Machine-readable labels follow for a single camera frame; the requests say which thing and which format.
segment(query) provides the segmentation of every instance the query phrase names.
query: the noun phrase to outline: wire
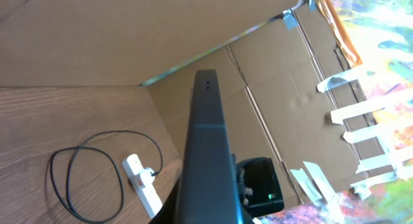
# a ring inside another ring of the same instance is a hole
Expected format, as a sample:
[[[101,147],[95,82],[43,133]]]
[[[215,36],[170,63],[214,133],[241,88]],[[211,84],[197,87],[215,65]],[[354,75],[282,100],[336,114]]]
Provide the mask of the wire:
[[[123,208],[123,204],[125,202],[125,192],[123,189],[123,183],[122,183],[122,177],[121,174],[119,173],[119,170],[116,167],[116,163],[115,161],[109,156],[109,154],[107,154],[106,152],[104,152],[103,150],[100,150],[98,148],[94,148],[94,147],[86,147],[85,145],[92,139],[94,139],[97,136],[101,136],[101,135],[105,135],[105,134],[112,134],[112,133],[131,133],[131,134],[139,134],[141,136],[145,136],[147,137],[149,140],[151,140],[151,142],[153,142],[155,144],[155,146],[157,147],[158,151],[159,151],[159,155],[161,157],[161,167],[159,168],[159,170],[157,172],[152,173],[152,176],[157,176],[163,168],[163,155],[162,155],[162,151],[161,148],[159,147],[159,145],[156,143],[155,140],[153,140],[151,137],[149,137],[148,135],[138,132],[138,131],[134,131],[134,130],[109,130],[109,131],[104,131],[104,132],[99,132],[96,133],[90,137],[88,137],[86,140],[84,140],[78,147],[68,147],[68,148],[63,148],[60,149],[56,152],[54,152],[52,154],[52,156],[50,157],[50,180],[52,181],[52,186],[54,189],[54,192],[56,193],[57,198],[59,199],[60,203],[65,207],[65,209],[71,214],[73,215],[75,218],[84,221],[85,223],[91,223],[91,224],[102,224],[105,223],[107,221],[110,221],[112,219],[114,219],[121,211]],[[69,162],[69,166],[68,166],[68,170],[67,170],[67,175],[66,175],[66,198],[67,198],[67,203],[64,201],[64,199],[60,196],[60,193],[57,189],[56,183],[55,183],[55,179],[54,179],[54,174],[53,174],[53,161],[54,158],[56,157],[56,155],[60,152],[64,152],[67,150],[75,150],[72,158],[70,159]],[[82,217],[77,210],[75,209],[75,207],[73,206],[72,200],[70,199],[70,174],[72,171],[72,165],[73,162],[77,156],[77,154],[79,153],[80,150],[94,150],[96,152],[100,152],[102,154],[104,154],[109,160],[110,162],[113,164],[115,170],[116,170],[116,174],[117,174],[117,178],[119,180],[119,186],[121,187],[121,205],[119,206],[119,209],[116,211],[116,213],[112,216],[110,216],[107,219],[104,219],[102,221],[92,221],[89,219],[86,219],[84,217]]]

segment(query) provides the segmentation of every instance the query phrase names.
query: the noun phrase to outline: power strip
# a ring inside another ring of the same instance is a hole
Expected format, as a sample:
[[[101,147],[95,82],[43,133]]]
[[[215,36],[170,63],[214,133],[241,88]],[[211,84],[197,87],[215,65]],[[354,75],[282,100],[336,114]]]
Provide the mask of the power strip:
[[[136,194],[142,202],[149,218],[153,218],[162,208],[162,201],[157,195],[152,183],[155,177],[152,176],[152,168],[143,168],[137,154],[127,157],[122,166],[134,186]]]

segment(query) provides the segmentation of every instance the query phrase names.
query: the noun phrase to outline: black cable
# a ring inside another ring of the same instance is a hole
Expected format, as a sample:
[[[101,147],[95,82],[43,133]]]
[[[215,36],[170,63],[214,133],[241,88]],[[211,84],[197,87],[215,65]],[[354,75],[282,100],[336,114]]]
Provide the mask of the black cable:
[[[146,135],[144,133],[141,133],[141,132],[138,132],[138,131],[133,131],[133,130],[109,130],[109,131],[99,132],[99,133],[96,133],[96,134],[88,137],[78,147],[63,148],[61,150],[58,150],[58,151],[54,152],[52,154],[52,156],[50,157],[50,180],[52,181],[52,186],[53,186],[54,192],[56,193],[57,198],[62,203],[62,205],[65,207],[65,209],[67,209],[67,211],[69,211],[69,213],[71,213],[71,215],[73,215],[75,218],[77,218],[81,221],[84,221],[85,223],[91,223],[91,224],[105,223],[107,221],[110,221],[110,220],[114,219],[121,212],[121,210],[123,208],[123,203],[125,201],[125,193],[124,193],[124,190],[123,190],[123,183],[122,183],[121,174],[119,173],[119,170],[116,167],[115,161],[103,150],[99,150],[98,148],[94,148],[94,147],[86,147],[85,146],[90,140],[94,139],[97,136],[101,136],[101,135],[104,135],[104,134],[112,134],[112,133],[131,133],[131,134],[139,134],[139,135],[147,137],[149,140],[151,140],[155,144],[155,146],[157,147],[157,149],[159,151],[159,155],[161,156],[161,167],[159,168],[159,170],[157,172],[154,172],[152,174],[152,176],[157,176],[162,171],[162,168],[163,168],[162,151],[161,151],[161,148],[159,147],[159,145],[156,143],[156,141],[153,140],[151,137],[149,137],[148,135]],[[97,151],[97,152],[100,152],[100,153],[104,154],[110,160],[110,162],[112,162],[112,164],[113,164],[113,166],[116,170],[117,178],[119,179],[119,186],[121,187],[121,196],[122,196],[121,205],[120,205],[119,209],[116,211],[116,213],[114,215],[112,215],[109,218],[107,218],[105,220],[102,220],[102,221],[92,221],[92,220],[89,220],[89,219],[86,219],[86,218],[82,217],[77,212],[77,210],[73,206],[72,200],[70,199],[70,173],[72,171],[72,165],[73,165],[74,159],[76,158],[79,151],[83,150],[83,149],[84,150],[94,150],[94,151]],[[72,158],[70,159],[68,170],[67,170],[67,175],[66,175],[66,198],[67,198],[67,204],[66,204],[64,199],[60,196],[60,193],[57,189],[57,186],[56,186],[56,183],[55,183],[55,180],[54,180],[53,160],[54,160],[54,158],[56,157],[56,155],[58,153],[63,152],[63,151],[67,151],[67,150],[75,150],[75,152],[74,152]]]

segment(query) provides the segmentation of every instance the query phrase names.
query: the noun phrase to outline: cardboard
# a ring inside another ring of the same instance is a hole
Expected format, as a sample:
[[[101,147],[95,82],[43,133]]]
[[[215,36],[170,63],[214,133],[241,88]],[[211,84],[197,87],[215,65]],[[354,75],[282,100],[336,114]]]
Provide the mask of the cardboard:
[[[139,85],[299,0],[0,0],[0,86]]]
[[[270,156],[278,162],[277,176],[286,207],[297,205],[294,187],[304,202],[309,198],[295,180],[293,185],[288,182],[282,162],[288,170],[303,168],[303,161],[316,163],[338,192],[379,174],[375,170],[355,171],[360,159],[382,154],[376,140],[348,144],[341,137],[344,126],[326,118],[335,109],[334,103],[338,107],[351,105],[357,103],[356,97],[350,86],[336,88],[331,97],[316,91],[323,75],[343,71],[335,53],[335,38],[318,11],[310,12],[302,6],[296,10],[296,17],[304,32],[298,27],[288,30],[282,19],[276,19],[148,88],[182,157],[194,75],[199,69],[216,69],[231,151],[240,159]],[[314,59],[323,75],[316,70]],[[253,97],[245,93],[245,87]],[[350,130],[368,126],[362,116],[347,120],[346,125]],[[281,161],[276,151],[281,153]]]

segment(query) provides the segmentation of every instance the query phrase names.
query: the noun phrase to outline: wooden floor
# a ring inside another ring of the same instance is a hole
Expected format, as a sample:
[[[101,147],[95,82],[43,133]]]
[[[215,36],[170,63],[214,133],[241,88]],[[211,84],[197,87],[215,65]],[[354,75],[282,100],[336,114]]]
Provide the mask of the wooden floor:
[[[165,201],[180,173],[181,160],[146,88],[0,88],[0,223],[80,223],[54,194],[49,157],[93,133],[113,129],[142,131],[160,144],[164,169],[154,184]],[[123,177],[125,206],[112,223],[148,223],[121,162],[136,153],[144,167],[158,170],[156,147],[144,137],[130,134],[105,136],[89,146],[109,153]],[[63,196],[70,155],[62,153],[54,163]],[[79,154],[71,187],[75,208],[86,218],[102,220],[119,207],[115,170],[100,153],[84,150]]]

